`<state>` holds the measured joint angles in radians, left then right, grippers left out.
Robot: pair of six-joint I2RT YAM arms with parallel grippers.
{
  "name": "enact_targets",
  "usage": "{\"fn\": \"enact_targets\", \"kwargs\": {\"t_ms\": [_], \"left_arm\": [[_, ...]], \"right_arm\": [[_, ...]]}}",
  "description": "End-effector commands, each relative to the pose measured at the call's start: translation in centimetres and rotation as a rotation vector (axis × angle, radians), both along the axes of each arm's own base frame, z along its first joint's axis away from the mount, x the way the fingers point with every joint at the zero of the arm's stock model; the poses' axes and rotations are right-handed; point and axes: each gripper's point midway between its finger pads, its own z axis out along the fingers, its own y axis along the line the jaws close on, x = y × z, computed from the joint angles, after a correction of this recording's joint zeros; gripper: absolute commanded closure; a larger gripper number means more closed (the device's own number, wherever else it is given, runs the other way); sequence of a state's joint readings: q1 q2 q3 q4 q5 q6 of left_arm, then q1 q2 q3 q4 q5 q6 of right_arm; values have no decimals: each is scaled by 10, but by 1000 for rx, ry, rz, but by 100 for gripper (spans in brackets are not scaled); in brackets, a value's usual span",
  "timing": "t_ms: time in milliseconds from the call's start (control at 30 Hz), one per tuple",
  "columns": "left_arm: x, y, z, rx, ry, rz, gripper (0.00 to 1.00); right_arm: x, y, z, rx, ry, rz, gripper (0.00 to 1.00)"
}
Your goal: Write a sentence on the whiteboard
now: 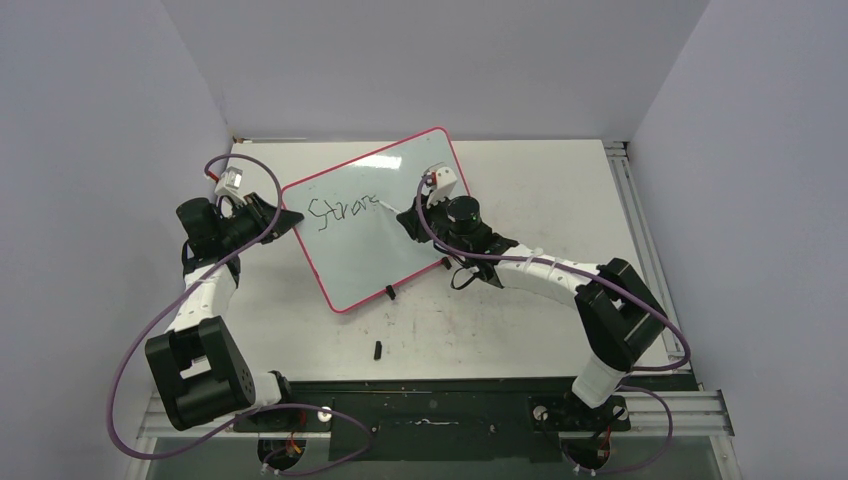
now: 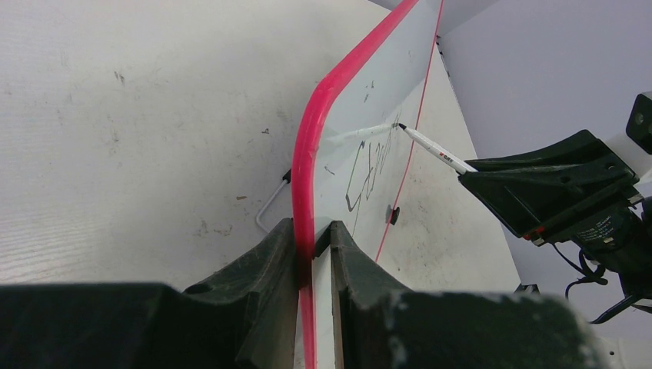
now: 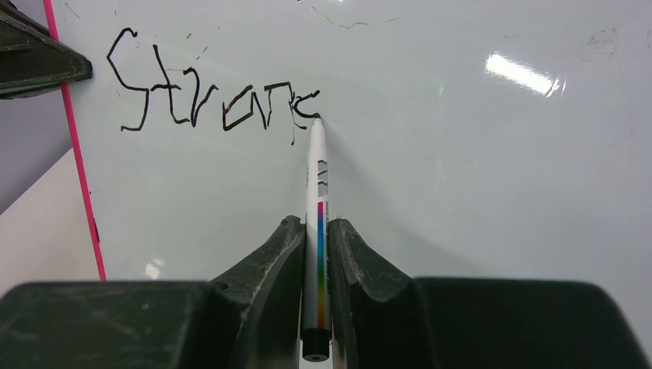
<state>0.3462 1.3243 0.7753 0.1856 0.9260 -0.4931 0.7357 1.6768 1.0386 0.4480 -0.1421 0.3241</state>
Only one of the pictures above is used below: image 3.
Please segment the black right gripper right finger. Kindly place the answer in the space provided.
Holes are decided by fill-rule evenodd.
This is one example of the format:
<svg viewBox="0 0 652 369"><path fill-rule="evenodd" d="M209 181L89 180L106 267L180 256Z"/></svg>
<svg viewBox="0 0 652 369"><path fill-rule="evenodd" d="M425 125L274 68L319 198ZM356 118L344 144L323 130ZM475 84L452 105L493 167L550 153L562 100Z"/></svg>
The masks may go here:
<svg viewBox="0 0 652 369"><path fill-rule="evenodd" d="M576 281L412 278L329 225L336 368L645 368L614 300Z"/></svg>

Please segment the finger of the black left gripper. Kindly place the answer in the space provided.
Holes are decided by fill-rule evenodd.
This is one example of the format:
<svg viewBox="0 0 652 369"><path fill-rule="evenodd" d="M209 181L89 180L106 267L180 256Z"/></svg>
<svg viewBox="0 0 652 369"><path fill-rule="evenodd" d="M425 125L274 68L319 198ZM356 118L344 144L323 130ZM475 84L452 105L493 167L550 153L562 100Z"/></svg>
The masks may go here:
<svg viewBox="0 0 652 369"><path fill-rule="evenodd" d="M16 7L1 8L1 99L42 95L64 83L88 80L91 62L51 37Z"/></svg>

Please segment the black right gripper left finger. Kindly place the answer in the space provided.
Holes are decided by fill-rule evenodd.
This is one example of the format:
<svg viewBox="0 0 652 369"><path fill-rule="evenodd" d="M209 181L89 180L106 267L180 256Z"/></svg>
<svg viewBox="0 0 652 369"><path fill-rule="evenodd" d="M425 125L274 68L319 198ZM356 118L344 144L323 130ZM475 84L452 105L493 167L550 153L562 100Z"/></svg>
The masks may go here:
<svg viewBox="0 0 652 369"><path fill-rule="evenodd" d="M210 281L33 282L1 300L3 368L296 368L305 227Z"/></svg>

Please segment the white whiteboard marker black cap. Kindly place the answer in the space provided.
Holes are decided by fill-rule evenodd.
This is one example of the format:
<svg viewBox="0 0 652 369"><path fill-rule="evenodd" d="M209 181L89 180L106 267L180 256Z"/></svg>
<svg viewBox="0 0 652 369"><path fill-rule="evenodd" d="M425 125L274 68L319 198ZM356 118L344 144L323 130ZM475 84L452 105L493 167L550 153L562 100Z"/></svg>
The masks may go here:
<svg viewBox="0 0 652 369"><path fill-rule="evenodd" d="M328 247L328 155L325 129L314 119L308 149L305 274L301 302L302 357L323 362L330 357L332 337Z"/></svg>

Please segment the pink framed whiteboard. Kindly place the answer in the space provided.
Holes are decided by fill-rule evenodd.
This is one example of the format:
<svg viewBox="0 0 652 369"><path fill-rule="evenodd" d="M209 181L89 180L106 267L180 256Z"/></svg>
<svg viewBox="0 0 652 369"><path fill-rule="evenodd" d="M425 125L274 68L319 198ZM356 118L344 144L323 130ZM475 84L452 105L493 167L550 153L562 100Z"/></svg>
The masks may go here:
<svg viewBox="0 0 652 369"><path fill-rule="evenodd" d="M587 281L651 347L649 1L48 1L109 280L207 279L303 216L411 276Z"/></svg>

